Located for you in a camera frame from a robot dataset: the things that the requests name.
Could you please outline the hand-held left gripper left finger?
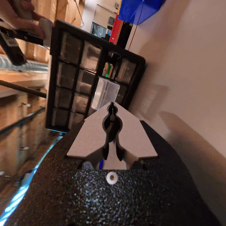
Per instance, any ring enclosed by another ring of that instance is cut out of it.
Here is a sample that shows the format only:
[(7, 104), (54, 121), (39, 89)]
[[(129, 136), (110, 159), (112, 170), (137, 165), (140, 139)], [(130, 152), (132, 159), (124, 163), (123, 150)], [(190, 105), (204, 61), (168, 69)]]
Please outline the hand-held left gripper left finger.
[(67, 157), (89, 161), (96, 166), (109, 155), (109, 134), (104, 126), (111, 115), (113, 102), (109, 102), (87, 117), (78, 132)]

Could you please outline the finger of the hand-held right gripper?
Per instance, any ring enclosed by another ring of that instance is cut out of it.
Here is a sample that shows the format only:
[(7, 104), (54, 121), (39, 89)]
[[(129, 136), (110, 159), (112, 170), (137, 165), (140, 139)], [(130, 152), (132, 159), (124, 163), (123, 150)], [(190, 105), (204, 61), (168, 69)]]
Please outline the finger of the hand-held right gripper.
[(39, 21), (39, 26), (41, 27), (41, 29), (44, 33), (43, 45), (45, 47), (50, 47), (51, 36), (52, 36), (52, 27), (54, 26), (53, 22), (48, 19), (41, 18)]

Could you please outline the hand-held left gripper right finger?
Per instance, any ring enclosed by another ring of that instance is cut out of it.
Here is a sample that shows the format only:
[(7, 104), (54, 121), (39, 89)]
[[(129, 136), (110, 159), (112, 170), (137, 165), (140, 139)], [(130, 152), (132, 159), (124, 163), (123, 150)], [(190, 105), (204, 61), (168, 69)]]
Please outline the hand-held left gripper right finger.
[(115, 137), (118, 159), (125, 161), (130, 169), (135, 162), (158, 157), (140, 120), (119, 104), (114, 103), (114, 107), (120, 122)]

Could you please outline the clear plastic drawer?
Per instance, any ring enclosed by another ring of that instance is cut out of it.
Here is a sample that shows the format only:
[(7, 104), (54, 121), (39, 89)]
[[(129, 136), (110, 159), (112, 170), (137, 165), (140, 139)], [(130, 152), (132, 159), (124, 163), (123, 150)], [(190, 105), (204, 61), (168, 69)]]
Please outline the clear plastic drawer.
[(120, 85), (99, 77), (91, 108), (99, 110), (109, 102), (115, 102)]

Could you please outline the black drawer organizer cabinet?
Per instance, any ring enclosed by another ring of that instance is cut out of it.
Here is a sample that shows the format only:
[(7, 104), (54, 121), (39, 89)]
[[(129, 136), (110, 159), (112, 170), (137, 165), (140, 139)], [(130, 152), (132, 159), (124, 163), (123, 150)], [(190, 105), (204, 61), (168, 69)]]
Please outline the black drawer organizer cabinet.
[[(64, 22), (62, 20), (56, 20), (55, 21), (55, 26), (53, 27), (52, 30), (52, 38), (51, 38), (51, 45), (50, 45), (50, 56), (53, 54), (53, 52), (56, 50), (58, 51), (60, 48), (60, 43), (61, 43), (61, 33), (63, 31), (69, 32), (70, 34), (72, 34), (75, 37), (78, 37), (80, 39), (85, 39), (89, 42), (94, 42), (98, 45), (107, 45), (110, 49), (113, 49), (116, 52), (119, 52), (120, 54), (126, 56), (126, 58), (129, 58), (130, 61), (137, 63), (137, 67), (136, 70), (134, 72), (134, 79), (131, 83), (131, 89), (129, 90), (128, 96), (124, 102), (125, 106), (122, 106), (123, 108), (125, 108), (126, 110), (129, 109), (129, 106), (131, 104), (132, 98), (137, 90), (137, 87), (140, 83), (140, 80), (143, 76), (144, 70), (145, 70), (145, 59), (139, 55), (136, 55), (132, 52), (129, 52), (128, 50), (125, 50), (117, 45), (114, 45), (111, 42), (105, 41), (102, 38), (99, 38), (97, 36), (94, 36), (84, 30), (81, 30), (67, 22)], [(50, 83), (54, 83), (54, 81), (52, 81), (52, 79), (50, 78), (51, 76), (51, 66), (50, 66), (50, 75), (49, 75), (49, 84)], [(50, 123), (47, 122), (47, 120), (49, 120), (50, 118), (50, 107), (48, 107), (48, 100), (52, 99), (52, 97), (50, 96), (50, 91), (49, 91), (49, 87), (48, 87), (48, 92), (47, 92), (47, 110), (46, 110), (46, 121), (45, 121), (45, 127), (46, 129), (52, 130), (52, 131), (57, 131), (54, 130), (53, 128), (50, 127)]]

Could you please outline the person's right hand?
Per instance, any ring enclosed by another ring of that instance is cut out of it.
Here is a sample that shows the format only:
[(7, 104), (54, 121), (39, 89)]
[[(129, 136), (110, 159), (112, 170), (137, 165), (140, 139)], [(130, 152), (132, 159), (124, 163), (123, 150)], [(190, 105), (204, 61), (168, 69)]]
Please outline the person's right hand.
[(31, 20), (21, 19), (7, 0), (0, 1), (0, 18), (14, 30), (33, 31), (42, 39), (45, 38), (41, 27)]

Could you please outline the array of translucent drawers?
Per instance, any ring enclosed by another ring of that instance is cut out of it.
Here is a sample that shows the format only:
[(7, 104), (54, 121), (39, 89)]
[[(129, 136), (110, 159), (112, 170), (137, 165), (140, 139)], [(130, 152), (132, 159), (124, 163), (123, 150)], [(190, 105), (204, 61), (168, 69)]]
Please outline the array of translucent drawers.
[[(137, 63), (107, 45), (80, 39), (66, 31), (61, 38), (59, 50), (51, 55), (50, 78), (54, 83), (49, 84), (52, 99), (48, 100), (47, 122), (54, 130), (67, 132), (96, 111), (91, 104), (99, 77), (120, 85), (115, 102), (125, 106)], [(105, 77), (107, 62), (114, 67), (111, 78)]]

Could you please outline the black metal pole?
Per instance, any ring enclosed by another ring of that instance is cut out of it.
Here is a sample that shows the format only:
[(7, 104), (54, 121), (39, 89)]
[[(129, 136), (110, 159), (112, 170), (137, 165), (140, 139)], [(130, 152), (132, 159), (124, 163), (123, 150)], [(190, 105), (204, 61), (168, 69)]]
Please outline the black metal pole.
[(43, 92), (40, 92), (40, 91), (37, 91), (37, 90), (34, 90), (34, 89), (30, 89), (30, 88), (27, 88), (27, 87), (24, 87), (24, 86), (16, 85), (16, 84), (13, 84), (13, 83), (10, 83), (10, 82), (6, 82), (6, 81), (3, 81), (3, 80), (0, 80), (0, 85), (7, 87), (7, 88), (17, 90), (17, 91), (32, 94), (32, 95), (35, 95), (35, 96), (38, 96), (38, 97), (47, 98), (46, 93), (43, 93)]

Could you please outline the red yellow board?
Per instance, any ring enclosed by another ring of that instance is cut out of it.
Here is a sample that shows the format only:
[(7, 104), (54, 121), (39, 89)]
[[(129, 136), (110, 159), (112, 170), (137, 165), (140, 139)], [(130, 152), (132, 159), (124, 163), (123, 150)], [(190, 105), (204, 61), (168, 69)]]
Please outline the red yellow board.
[(119, 12), (120, 12), (121, 3), (122, 3), (122, 0), (120, 0), (120, 2), (119, 2), (119, 7), (118, 7), (118, 10), (117, 10), (117, 14), (116, 14), (114, 25), (113, 25), (112, 32), (111, 32), (111, 36), (110, 36), (110, 39), (109, 39), (109, 42), (111, 42), (111, 43), (113, 43), (115, 45), (118, 42), (118, 39), (119, 39), (119, 36), (120, 36), (120, 32), (122, 30), (122, 26), (123, 26), (123, 23), (124, 23), (124, 21), (122, 21), (122, 20), (120, 20), (118, 18)]

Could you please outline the green box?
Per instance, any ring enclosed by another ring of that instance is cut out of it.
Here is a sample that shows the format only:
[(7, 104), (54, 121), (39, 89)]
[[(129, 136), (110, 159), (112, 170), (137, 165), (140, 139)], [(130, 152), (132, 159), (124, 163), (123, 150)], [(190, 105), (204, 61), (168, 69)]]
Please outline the green box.
[(113, 72), (113, 69), (114, 69), (113, 65), (111, 63), (107, 62), (105, 64), (105, 68), (106, 68), (106, 75), (105, 75), (105, 77), (111, 78), (112, 72)]

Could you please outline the glass window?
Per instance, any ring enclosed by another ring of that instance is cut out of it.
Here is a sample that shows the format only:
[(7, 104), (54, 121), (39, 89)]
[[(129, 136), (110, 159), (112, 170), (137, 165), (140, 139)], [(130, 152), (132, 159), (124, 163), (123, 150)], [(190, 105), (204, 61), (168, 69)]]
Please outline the glass window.
[(63, 137), (63, 133), (50, 131), (50, 137), (46, 144), (41, 144), (38, 150), (28, 159), (19, 169), (18, 174), (12, 178), (0, 193), (0, 225), (4, 226), (10, 215), (16, 210), (17, 206), (24, 199), (30, 186), (31, 180), (35, 175), (41, 162)]

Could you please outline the blue plastic storage bin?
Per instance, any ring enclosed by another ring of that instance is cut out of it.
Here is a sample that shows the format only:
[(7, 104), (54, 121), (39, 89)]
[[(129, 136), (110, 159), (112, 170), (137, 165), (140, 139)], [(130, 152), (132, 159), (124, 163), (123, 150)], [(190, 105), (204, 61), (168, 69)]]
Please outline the blue plastic storage bin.
[(122, 0), (118, 19), (140, 25), (160, 10), (165, 0)]

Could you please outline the silver ventilation duct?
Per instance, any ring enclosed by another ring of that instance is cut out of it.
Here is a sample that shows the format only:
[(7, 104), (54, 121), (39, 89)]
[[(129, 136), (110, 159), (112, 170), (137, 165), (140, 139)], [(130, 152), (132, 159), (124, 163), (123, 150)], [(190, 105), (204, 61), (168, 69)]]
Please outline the silver ventilation duct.
[(27, 63), (21, 66), (15, 66), (9, 60), (9, 58), (3, 54), (0, 54), (0, 69), (7, 70), (30, 70), (30, 71), (48, 71), (48, 64), (39, 63), (36, 61), (27, 60)]

